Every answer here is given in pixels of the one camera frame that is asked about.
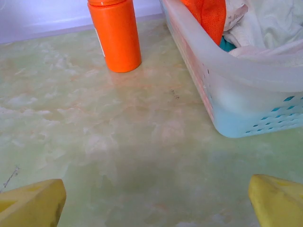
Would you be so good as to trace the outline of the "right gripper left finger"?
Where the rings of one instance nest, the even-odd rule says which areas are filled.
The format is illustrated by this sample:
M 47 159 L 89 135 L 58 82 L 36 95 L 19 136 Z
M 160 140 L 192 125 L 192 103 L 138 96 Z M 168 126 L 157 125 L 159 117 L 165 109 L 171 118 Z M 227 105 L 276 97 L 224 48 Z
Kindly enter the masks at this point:
M 0 227 L 57 227 L 66 202 L 62 179 L 0 193 Z

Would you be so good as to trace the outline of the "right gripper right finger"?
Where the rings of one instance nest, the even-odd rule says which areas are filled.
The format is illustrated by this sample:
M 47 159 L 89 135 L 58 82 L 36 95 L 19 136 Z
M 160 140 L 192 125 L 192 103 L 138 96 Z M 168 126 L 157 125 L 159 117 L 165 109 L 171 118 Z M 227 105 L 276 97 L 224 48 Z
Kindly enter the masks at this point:
M 248 194 L 260 227 L 303 227 L 303 184 L 253 175 Z

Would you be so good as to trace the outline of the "white plastic laundry basket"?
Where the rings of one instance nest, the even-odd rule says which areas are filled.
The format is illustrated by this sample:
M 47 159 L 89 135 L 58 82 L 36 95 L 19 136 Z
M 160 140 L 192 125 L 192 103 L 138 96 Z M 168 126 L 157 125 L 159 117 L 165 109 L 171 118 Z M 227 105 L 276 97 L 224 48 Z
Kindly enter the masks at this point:
M 238 59 L 179 0 L 160 0 L 167 25 L 216 130 L 241 138 L 303 127 L 303 67 Z

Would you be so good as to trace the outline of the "white crumpled t-shirt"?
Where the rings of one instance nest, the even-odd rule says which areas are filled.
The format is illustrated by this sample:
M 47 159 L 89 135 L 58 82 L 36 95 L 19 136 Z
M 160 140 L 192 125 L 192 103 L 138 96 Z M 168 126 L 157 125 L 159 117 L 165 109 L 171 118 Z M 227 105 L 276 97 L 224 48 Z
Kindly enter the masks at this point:
M 225 0 L 223 37 L 236 47 L 274 49 L 303 39 L 303 0 Z
M 252 62 L 282 66 L 303 67 L 303 39 L 284 44 L 274 49 L 244 46 L 229 52 L 230 55 Z

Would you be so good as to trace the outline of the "orange plastic bottle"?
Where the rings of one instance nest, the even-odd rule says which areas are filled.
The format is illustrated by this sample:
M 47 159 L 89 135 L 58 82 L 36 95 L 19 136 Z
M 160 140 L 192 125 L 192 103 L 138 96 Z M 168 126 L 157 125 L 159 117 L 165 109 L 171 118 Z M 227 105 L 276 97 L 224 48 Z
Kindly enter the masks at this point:
M 88 0 L 107 67 L 117 73 L 142 62 L 133 0 Z

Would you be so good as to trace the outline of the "orange t-shirt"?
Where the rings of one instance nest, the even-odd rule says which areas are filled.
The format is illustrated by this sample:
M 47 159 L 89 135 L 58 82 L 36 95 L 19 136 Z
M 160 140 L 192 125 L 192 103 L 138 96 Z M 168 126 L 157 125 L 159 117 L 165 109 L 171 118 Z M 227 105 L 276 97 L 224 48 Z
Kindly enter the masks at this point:
M 207 32 L 220 45 L 226 20 L 225 0 L 180 0 Z

